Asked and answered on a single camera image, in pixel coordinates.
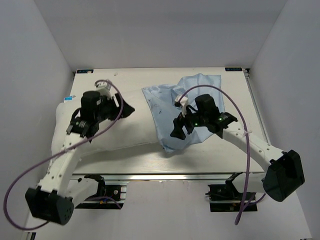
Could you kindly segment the white pillow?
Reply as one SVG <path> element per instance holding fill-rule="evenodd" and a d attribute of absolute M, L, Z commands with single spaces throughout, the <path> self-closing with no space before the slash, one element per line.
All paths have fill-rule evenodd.
<path fill-rule="evenodd" d="M 121 95 L 135 111 L 130 116 L 119 119 L 107 132 L 93 139 L 90 144 L 83 144 L 80 147 L 82 156 L 159 143 L 152 113 L 143 91 L 139 89 L 122 92 Z M 56 125 L 51 142 L 52 154 L 62 149 L 72 114 L 80 106 L 80 98 L 76 97 L 60 103 L 56 108 Z"/>

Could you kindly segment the light blue pillowcase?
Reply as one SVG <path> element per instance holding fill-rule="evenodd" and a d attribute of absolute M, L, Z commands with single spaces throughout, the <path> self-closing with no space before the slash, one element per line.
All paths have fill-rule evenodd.
<path fill-rule="evenodd" d="M 174 129 L 173 120 L 181 110 L 175 107 L 175 99 L 188 89 L 198 85 L 211 85 L 221 88 L 220 75 L 203 75 L 198 73 L 193 76 L 185 76 L 174 84 L 153 85 L 142 88 L 143 95 L 151 111 L 157 138 L 166 153 L 182 150 L 189 145 L 200 144 L 213 134 L 206 127 L 196 127 L 191 134 L 187 134 L 184 140 L 171 137 Z"/>

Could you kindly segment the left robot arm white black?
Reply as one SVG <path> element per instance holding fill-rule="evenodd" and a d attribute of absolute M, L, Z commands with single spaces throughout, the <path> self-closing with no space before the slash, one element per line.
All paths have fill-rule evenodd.
<path fill-rule="evenodd" d="M 74 208 L 87 199 L 105 197 L 104 178 L 87 174 L 68 188 L 70 178 L 81 158 L 81 147 L 89 145 L 102 134 L 99 125 L 105 120 L 115 124 L 127 118 L 135 109 L 119 93 L 108 97 L 98 91 L 86 91 L 70 119 L 61 152 L 53 155 L 54 161 L 36 188 L 29 188 L 25 199 L 31 215 L 44 221 L 65 225 Z"/>

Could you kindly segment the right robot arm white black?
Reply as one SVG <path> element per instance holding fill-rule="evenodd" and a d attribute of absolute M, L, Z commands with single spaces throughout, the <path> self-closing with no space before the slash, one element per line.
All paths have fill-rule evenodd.
<path fill-rule="evenodd" d="M 238 147 L 260 165 L 263 173 L 236 172 L 226 181 L 226 195 L 236 200 L 244 192 L 267 194 L 277 202 L 283 202 L 305 183 L 300 155 L 270 145 L 256 135 L 244 130 L 237 118 L 228 112 L 220 112 L 213 97 L 203 94 L 195 98 L 196 108 L 188 98 L 177 96 L 174 105 L 181 113 L 173 120 L 171 137 L 185 140 L 196 127 L 205 127 L 212 134 Z"/>

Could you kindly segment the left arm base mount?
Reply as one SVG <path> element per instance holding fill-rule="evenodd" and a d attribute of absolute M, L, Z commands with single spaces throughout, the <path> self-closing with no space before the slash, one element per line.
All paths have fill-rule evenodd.
<path fill-rule="evenodd" d="M 123 207 L 127 193 L 126 185 L 106 183 L 105 179 L 98 174 L 87 174 L 77 181 L 80 183 L 84 179 L 98 182 L 97 193 L 77 205 L 76 209 L 120 210 Z"/>

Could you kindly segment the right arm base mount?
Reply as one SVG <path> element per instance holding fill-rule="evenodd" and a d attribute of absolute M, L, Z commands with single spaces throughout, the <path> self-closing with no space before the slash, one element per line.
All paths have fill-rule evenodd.
<path fill-rule="evenodd" d="M 243 193 L 236 190 L 232 183 L 242 173 L 233 173 L 222 184 L 208 185 L 208 192 L 205 195 L 209 200 L 210 212 L 232 213 L 240 210 Z"/>

